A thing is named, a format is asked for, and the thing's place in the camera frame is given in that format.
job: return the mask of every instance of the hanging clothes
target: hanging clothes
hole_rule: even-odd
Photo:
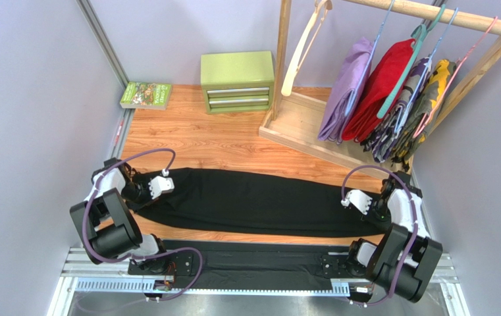
[[[408,159],[419,147],[419,144],[425,141],[427,131],[431,130],[435,119],[428,122],[424,131],[418,135],[418,137],[412,138],[412,135],[425,115],[429,115],[433,110],[437,112],[437,110],[435,110],[436,107],[439,106],[437,101],[444,97],[445,87],[447,83],[449,83],[455,69],[456,63],[446,59],[437,63],[425,89],[414,104],[414,108],[404,125],[404,129],[398,138],[396,146],[392,149],[391,155],[393,162],[406,164]]]
[[[371,52],[373,43],[367,38],[361,38],[355,43],[342,64],[340,74],[332,87],[330,97],[326,102],[326,109],[320,132],[319,140],[342,142],[342,129],[347,123],[346,107],[354,93],[361,94],[365,86],[363,72],[371,71]]]
[[[389,93],[389,95],[386,97],[385,101],[382,103],[381,107],[377,111],[377,118],[382,119],[385,114],[390,110],[390,108],[393,106],[398,93],[402,90],[402,86],[404,85],[404,81],[406,80],[406,77],[408,76],[408,73],[410,72],[410,69],[412,68],[414,61],[417,58],[417,55],[420,52],[421,46],[423,45],[423,41],[425,41],[425,38],[427,37],[427,34],[433,28],[439,23],[439,20],[441,19],[441,16],[443,15],[443,12],[445,12],[445,6],[446,5],[441,5],[441,10],[439,10],[439,13],[433,20],[433,22],[429,25],[426,26],[425,24],[419,25],[414,32],[412,33],[412,38],[415,39],[415,46],[413,47],[413,53],[410,57],[410,60],[408,61],[406,67],[402,70],[402,74],[400,75],[396,85],[393,87],[392,91]],[[456,16],[458,12],[458,8],[454,13],[454,16],[451,18],[451,22],[453,21],[454,17]]]
[[[449,89],[451,83],[453,82],[453,80],[455,79],[457,73],[459,72],[460,68],[462,67],[462,65],[464,64],[464,62],[466,61],[466,59],[468,58],[468,56],[470,56],[470,54],[472,53],[472,51],[474,50],[474,48],[476,48],[478,46],[478,44],[480,44],[480,42],[486,37],[486,35],[490,32],[490,30],[492,30],[492,28],[494,27],[494,25],[496,24],[498,20],[498,17],[496,16],[494,18],[494,20],[492,21],[492,24],[488,27],[488,29],[486,30],[486,32],[484,32],[484,34],[482,35],[482,37],[480,37],[478,39],[478,41],[476,42],[476,44],[474,44],[471,49],[468,50],[468,52],[466,53],[466,55],[464,56],[463,59],[460,59],[457,61],[457,69],[455,70],[455,73],[453,73],[451,79],[449,80],[449,83],[447,84],[447,86],[445,87],[445,92],[443,93],[442,97],[437,101],[437,109],[439,109],[440,107],[440,104],[441,102],[443,102],[443,97],[444,95],[447,93],[447,90]],[[431,118],[433,117],[433,115],[435,114],[435,112],[431,112],[429,113],[429,115],[427,116],[424,116],[422,119],[421,119],[421,122],[419,123],[418,127],[416,128],[416,131],[414,133],[414,137],[417,137],[419,135],[419,133],[424,129],[424,127],[427,125],[427,123],[431,120]]]
[[[361,143],[365,151],[373,151],[373,158],[376,162],[381,163],[390,155],[390,149],[400,135],[394,132],[401,117],[400,113],[407,111],[407,106],[423,90],[430,74],[431,59],[429,57],[419,59],[412,67],[394,108],[386,114],[385,118],[369,137]]]
[[[408,79],[406,80],[404,88],[398,97],[395,108],[385,115],[385,119],[383,119],[383,121],[375,128],[373,133],[371,133],[370,137],[366,140],[366,144],[364,144],[364,146],[366,150],[373,151],[373,159],[376,162],[381,163],[386,161],[390,155],[391,149],[396,144],[400,132],[402,131],[402,128],[406,123],[406,119],[411,111],[413,102],[417,99],[419,92],[423,91],[425,84],[429,79],[433,56],[435,56],[443,37],[445,37],[449,27],[451,27],[451,24],[455,20],[458,11],[459,8],[456,8],[447,27],[443,31],[439,40],[436,42],[429,56],[425,59],[417,61],[412,66],[412,70],[408,74]]]
[[[392,91],[413,53],[414,39],[395,43],[382,57],[365,84],[359,105],[342,132],[343,140],[362,142],[380,123],[376,114]]]

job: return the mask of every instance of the red shirt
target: red shirt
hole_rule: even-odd
[[[414,42],[413,38],[399,41],[384,54],[375,71],[367,79],[356,111],[342,132],[343,140],[362,142],[382,121],[381,118],[377,118],[377,112],[406,68],[413,54]],[[392,109],[399,95],[400,93],[396,94],[389,110]]]

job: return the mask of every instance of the wooden rod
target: wooden rod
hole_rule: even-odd
[[[360,5],[367,5],[368,7],[378,8],[387,10],[390,6],[391,0],[343,0],[347,2],[353,2]],[[402,13],[405,15],[416,16],[418,18],[424,18],[427,20],[434,20],[439,13],[440,8],[434,7],[432,5],[426,5],[423,3],[417,3],[413,1],[405,0],[395,0],[392,6],[392,12]],[[449,23],[453,17],[455,11],[451,9],[446,9],[441,16],[439,22]],[[492,24],[493,18],[487,16],[481,16],[476,14],[470,14],[459,11],[453,25],[460,26],[462,28],[469,28],[471,30],[476,30],[480,32],[486,32],[488,27]],[[498,20],[492,30],[491,34],[496,34],[501,36],[501,20]]]
[[[274,94],[270,111],[271,119],[277,119],[277,111],[283,96],[281,95],[281,86],[285,74],[285,51],[287,48],[287,37],[289,33],[289,16],[291,14],[291,0],[282,0],[279,13],[279,31],[277,34],[277,54],[275,57],[275,77]]]

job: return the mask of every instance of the black mat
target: black mat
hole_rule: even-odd
[[[194,247],[202,252],[204,266],[194,288],[214,290],[331,290],[324,277],[321,256],[347,252],[344,246],[296,246],[230,242],[165,240],[167,249]],[[178,276],[174,287],[185,287],[194,277]],[[345,274],[341,278],[351,278]]]

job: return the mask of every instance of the hanger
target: hanger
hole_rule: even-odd
[[[371,56],[369,56],[369,60],[367,61],[367,67],[363,69],[363,72],[361,73],[361,80],[359,81],[359,85],[363,82],[363,79],[365,79],[365,75],[367,74],[367,69],[369,68],[369,65],[371,64],[371,61],[373,60],[373,55],[375,54],[375,50],[377,49],[377,43],[379,42],[379,38],[381,37],[382,34],[382,29],[384,28],[384,24],[386,23],[386,20],[388,19],[388,16],[390,15],[390,12],[392,10],[392,7],[394,6],[394,0],[390,2],[390,6],[388,6],[388,10],[386,11],[386,15],[384,16],[384,20],[381,23],[381,27],[379,28],[379,33],[377,34],[377,37],[375,38],[375,41],[373,42],[373,50],[371,51]],[[355,90],[352,92],[350,98],[348,99],[348,104],[346,105],[346,110],[344,112],[344,115],[349,115],[350,112],[352,111],[352,105],[355,103],[357,98],[357,87]]]
[[[413,54],[410,57],[410,60],[408,64],[406,65],[406,68],[402,72],[402,75],[400,76],[400,79],[394,86],[394,89],[390,92],[388,97],[386,97],[384,103],[382,104],[381,108],[379,109],[379,112],[377,113],[377,118],[382,119],[390,106],[392,105],[392,102],[394,102],[394,99],[396,98],[396,94],[398,94],[398,90],[402,87],[402,84],[404,83],[404,80],[406,80],[406,76],[408,76],[408,73],[410,72],[410,69],[412,68],[412,65],[414,64],[414,61],[416,60],[419,51],[421,49],[421,46],[423,44],[423,41],[427,37],[427,34],[433,30],[433,28],[439,23],[439,20],[441,19],[441,16],[443,15],[443,12],[445,12],[445,5],[441,6],[441,10],[439,10],[439,13],[435,17],[435,20],[430,24],[428,28],[426,28],[425,24],[419,25],[414,32],[412,33],[412,38],[415,39],[415,46],[413,48]]]
[[[457,7],[455,9],[455,12],[453,13],[453,16],[451,17],[451,20],[449,20],[449,23],[447,24],[447,27],[445,28],[445,31],[443,31],[443,34],[441,34],[441,37],[437,40],[437,43],[435,44],[435,47],[433,48],[433,51],[431,52],[431,54],[429,54],[428,58],[429,60],[433,60],[433,56],[435,55],[435,53],[437,52],[437,48],[439,47],[439,44],[441,44],[441,41],[443,40],[443,37],[445,37],[445,35],[447,34],[447,31],[449,30],[449,27],[451,27],[451,24],[453,23],[453,21],[455,20],[455,17],[457,17],[457,13],[459,12],[459,8]],[[424,70],[424,73],[425,71],[427,71],[427,68],[428,68],[428,64],[425,65],[425,70]],[[420,89],[420,86],[421,86],[421,79],[420,78],[420,81],[417,83],[413,93],[412,93],[412,97],[415,96],[417,94],[417,92],[419,91]],[[409,113],[409,110],[411,109],[411,106],[412,104],[414,103],[414,98],[411,98],[409,101],[408,101],[408,104],[406,105],[406,108],[404,110],[400,109],[400,112],[399,112],[399,119],[398,119],[398,124],[396,124],[394,126],[394,133],[395,134],[399,134],[401,129],[404,127],[405,123],[406,123],[406,119],[407,119],[407,113]]]
[[[311,41],[309,42],[309,45],[307,46],[307,49],[305,50],[305,53],[303,54],[303,57],[301,58],[301,54],[303,51],[303,48],[305,48],[305,42],[307,41],[307,38],[309,37],[309,34],[311,30],[313,29],[313,26],[315,25],[320,13],[321,9],[324,8],[324,13],[320,19],[319,25],[313,34],[313,37],[311,38]],[[307,23],[307,26],[305,27],[305,30],[303,31],[303,35],[301,35],[301,39],[299,39],[299,43],[297,44],[297,48],[295,48],[295,53],[293,53],[293,57],[291,58],[291,61],[289,62],[289,67],[287,69],[287,73],[285,75],[285,80],[283,81],[283,85],[281,87],[281,94],[288,97],[291,95],[291,92],[293,90],[293,83],[295,81],[295,77],[297,76],[297,73],[299,72],[299,69],[301,69],[301,66],[303,65],[303,61],[305,61],[305,58],[307,57],[307,54],[309,53],[309,49],[311,49],[311,45],[313,45],[313,42],[315,41],[315,38],[317,37],[317,34],[320,30],[320,27],[324,23],[324,19],[326,18],[326,14],[328,11],[332,10],[332,1],[331,0],[321,0],[320,3],[318,0],[315,0],[315,11],[313,12],[313,15],[311,16],[309,22]]]
[[[417,126],[417,128],[413,134],[413,138],[418,137],[418,135],[420,135],[422,133],[425,126],[429,122],[431,122],[431,119],[433,118],[435,111],[441,106],[441,103],[443,102],[443,100],[445,98],[445,94],[447,93],[447,90],[449,90],[449,87],[451,86],[453,79],[457,76],[457,73],[459,72],[459,69],[461,68],[462,64],[464,64],[464,62],[466,61],[468,56],[470,56],[470,54],[472,54],[472,51],[474,50],[474,48],[476,48],[482,42],[482,40],[486,37],[486,35],[488,35],[488,33],[492,30],[492,28],[496,24],[497,20],[498,20],[498,17],[496,16],[494,18],[494,20],[492,21],[492,24],[488,27],[488,30],[486,30],[486,32],[484,32],[484,34],[482,34],[482,36],[478,39],[476,44],[474,44],[471,47],[471,49],[469,49],[469,51],[466,53],[466,55],[464,55],[464,58],[461,61],[457,61],[457,69],[455,70],[453,75],[451,75],[451,79],[449,79],[449,82],[447,83],[447,86],[445,87],[443,94],[439,97],[439,100],[437,100],[437,104],[435,105],[435,107],[433,109],[431,109],[431,112],[429,113],[429,115],[427,115],[427,114],[423,115],[423,117],[421,118],[421,121],[419,122],[419,125]]]

